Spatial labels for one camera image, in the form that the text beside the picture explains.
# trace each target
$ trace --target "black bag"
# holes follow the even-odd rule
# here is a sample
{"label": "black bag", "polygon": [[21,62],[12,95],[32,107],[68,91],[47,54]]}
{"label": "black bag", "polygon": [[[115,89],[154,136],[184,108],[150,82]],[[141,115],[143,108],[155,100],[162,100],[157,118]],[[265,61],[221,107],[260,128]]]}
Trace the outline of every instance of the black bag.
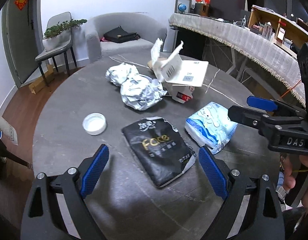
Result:
{"label": "black bag", "polygon": [[121,26],[112,29],[111,31],[104,34],[104,38],[108,41],[115,43],[123,43],[127,41],[135,41],[140,38],[137,33],[128,33],[123,30]]}
{"label": "black bag", "polygon": [[178,130],[161,117],[142,119],[122,129],[133,153],[157,187],[187,171],[195,153]]}

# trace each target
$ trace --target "picture frame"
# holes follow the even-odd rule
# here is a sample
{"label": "picture frame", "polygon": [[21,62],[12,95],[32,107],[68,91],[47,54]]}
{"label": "picture frame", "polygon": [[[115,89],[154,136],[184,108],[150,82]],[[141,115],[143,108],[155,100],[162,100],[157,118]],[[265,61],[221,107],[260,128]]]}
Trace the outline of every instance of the picture frame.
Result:
{"label": "picture frame", "polygon": [[190,9],[192,6],[192,0],[175,0],[175,13],[182,13],[179,9],[178,6],[180,4],[185,4],[186,5],[186,10],[184,11],[184,13],[190,13]]}

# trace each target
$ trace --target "metal screw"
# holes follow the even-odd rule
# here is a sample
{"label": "metal screw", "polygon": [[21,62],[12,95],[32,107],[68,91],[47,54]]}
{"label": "metal screw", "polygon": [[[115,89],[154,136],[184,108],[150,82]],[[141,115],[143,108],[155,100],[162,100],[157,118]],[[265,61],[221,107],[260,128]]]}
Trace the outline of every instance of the metal screw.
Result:
{"label": "metal screw", "polygon": [[268,181],[268,180],[270,179],[270,177],[269,177],[268,175],[264,174],[264,175],[262,176],[262,179]]}
{"label": "metal screw", "polygon": [[232,173],[233,176],[238,176],[238,175],[240,175],[239,170],[232,170],[231,173]]}
{"label": "metal screw", "polygon": [[77,171],[76,168],[69,168],[67,172],[68,172],[68,174],[73,175],[73,174],[76,173],[76,171]]}
{"label": "metal screw", "polygon": [[44,178],[45,177],[45,174],[44,173],[38,173],[38,175],[37,175],[37,178],[38,179],[42,179],[42,178]]}

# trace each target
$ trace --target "wall sign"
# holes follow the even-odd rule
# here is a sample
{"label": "wall sign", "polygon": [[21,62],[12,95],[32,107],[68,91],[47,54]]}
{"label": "wall sign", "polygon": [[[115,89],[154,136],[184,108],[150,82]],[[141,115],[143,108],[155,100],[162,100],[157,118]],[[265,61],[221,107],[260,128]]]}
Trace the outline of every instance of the wall sign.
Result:
{"label": "wall sign", "polygon": [[27,0],[16,0],[14,3],[18,7],[18,9],[22,10],[27,3]]}

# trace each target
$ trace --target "cardboard box on floor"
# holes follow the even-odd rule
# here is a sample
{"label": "cardboard box on floor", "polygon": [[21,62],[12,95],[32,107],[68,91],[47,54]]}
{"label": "cardboard box on floor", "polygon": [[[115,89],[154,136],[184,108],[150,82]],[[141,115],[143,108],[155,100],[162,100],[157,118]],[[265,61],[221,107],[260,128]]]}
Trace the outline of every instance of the cardboard box on floor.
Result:
{"label": "cardboard box on floor", "polygon": [[201,87],[204,82],[207,61],[182,60],[179,52],[183,42],[172,52],[167,60],[159,60],[160,48],[163,42],[157,40],[151,49],[153,71],[157,79],[162,82],[172,98],[185,103],[193,98],[195,87]]}
{"label": "cardboard box on floor", "polygon": [[[47,72],[45,72],[45,77],[47,79],[47,82],[51,82],[55,78],[52,65],[47,65]],[[41,76],[39,78],[36,78],[35,81],[31,83],[28,87],[33,94],[37,94],[40,90],[42,90],[45,87],[45,82],[43,77]]]}

